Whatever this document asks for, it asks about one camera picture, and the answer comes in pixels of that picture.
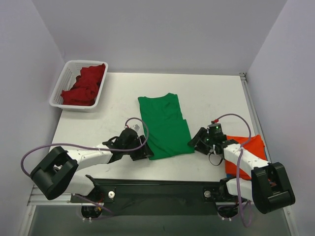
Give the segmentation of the green t shirt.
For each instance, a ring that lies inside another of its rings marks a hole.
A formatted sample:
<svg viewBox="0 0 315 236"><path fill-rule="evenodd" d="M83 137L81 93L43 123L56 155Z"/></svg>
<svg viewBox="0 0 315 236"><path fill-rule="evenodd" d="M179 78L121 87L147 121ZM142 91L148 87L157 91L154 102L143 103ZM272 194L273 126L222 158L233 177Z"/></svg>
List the green t shirt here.
<svg viewBox="0 0 315 236"><path fill-rule="evenodd" d="M153 156L159 160L194 153L188 145L191 135L187 120L183 118L177 94L162 97L138 97L140 114L149 132L147 144Z"/></svg>

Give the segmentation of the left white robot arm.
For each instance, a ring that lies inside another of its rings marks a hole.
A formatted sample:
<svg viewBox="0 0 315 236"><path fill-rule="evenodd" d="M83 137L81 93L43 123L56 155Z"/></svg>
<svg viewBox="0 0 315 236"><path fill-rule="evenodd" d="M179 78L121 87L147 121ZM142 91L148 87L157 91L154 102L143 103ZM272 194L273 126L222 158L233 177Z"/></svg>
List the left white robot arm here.
<svg viewBox="0 0 315 236"><path fill-rule="evenodd" d="M63 193L81 195L87 202L98 201L106 194L91 175L80 175L79 170L121 160L124 155L133 161L154 155L145 136L139 136L132 128L125 128L115 136L91 150L65 150L53 148L32 170L30 178L48 200Z"/></svg>

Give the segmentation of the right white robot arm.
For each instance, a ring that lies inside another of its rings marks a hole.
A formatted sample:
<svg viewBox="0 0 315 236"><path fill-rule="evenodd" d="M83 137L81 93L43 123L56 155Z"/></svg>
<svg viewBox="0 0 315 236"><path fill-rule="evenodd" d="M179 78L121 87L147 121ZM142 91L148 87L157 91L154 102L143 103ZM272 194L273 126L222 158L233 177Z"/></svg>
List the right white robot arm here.
<svg viewBox="0 0 315 236"><path fill-rule="evenodd" d="M200 128L188 142L190 147L203 154L216 154L223 160L239 166L249 177L226 178L218 188L218 195L224 201L234 196L250 200L263 214L295 204L296 198L286 169L280 162L270 163L246 150L222 132L221 124Z"/></svg>

